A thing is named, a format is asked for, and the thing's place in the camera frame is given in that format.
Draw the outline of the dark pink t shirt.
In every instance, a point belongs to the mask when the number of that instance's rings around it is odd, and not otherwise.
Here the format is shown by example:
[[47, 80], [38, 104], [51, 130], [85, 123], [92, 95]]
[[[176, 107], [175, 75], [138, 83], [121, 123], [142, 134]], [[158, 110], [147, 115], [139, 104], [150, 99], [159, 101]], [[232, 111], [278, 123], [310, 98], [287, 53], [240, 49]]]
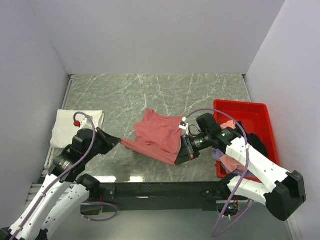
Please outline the dark pink t shirt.
[[135, 140], [122, 138], [121, 144], [133, 152], [174, 166], [181, 148], [181, 116], [163, 116], [146, 109], [141, 122], [134, 125]]

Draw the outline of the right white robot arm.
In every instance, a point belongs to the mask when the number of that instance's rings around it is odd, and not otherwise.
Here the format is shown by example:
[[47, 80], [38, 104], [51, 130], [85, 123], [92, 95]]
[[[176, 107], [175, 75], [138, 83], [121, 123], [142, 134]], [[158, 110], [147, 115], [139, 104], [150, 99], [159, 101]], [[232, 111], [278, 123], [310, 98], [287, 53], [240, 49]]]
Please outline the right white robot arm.
[[259, 180], [247, 180], [231, 172], [219, 182], [222, 198], [230, 200], [237, 195], [261, 203], [280, 221], [286, 221], [306, 201], [302, 174], [270, 161], [249, 144], [240, 127], [221, 128], [210, 113], [199, 116], [196, 122], [199, 134], [181, 136], [178, 165], [198, 158], [201, 150], [213, 148], [238, 161]]

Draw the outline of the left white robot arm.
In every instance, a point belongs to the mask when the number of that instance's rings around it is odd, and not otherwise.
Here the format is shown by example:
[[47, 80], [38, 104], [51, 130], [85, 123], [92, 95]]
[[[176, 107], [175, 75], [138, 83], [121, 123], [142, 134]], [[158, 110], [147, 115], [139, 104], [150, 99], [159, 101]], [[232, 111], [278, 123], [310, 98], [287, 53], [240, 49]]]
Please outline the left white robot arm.
[[121, 139], [100, 128], [82, 129], [58, 155], [25, 212], [10, 227], [0, 230], [2, 240], [48, 240], [59, 223], [85, 201], [102, 205], [100, 182], [82, 174], [97, 155], [106, 155]]

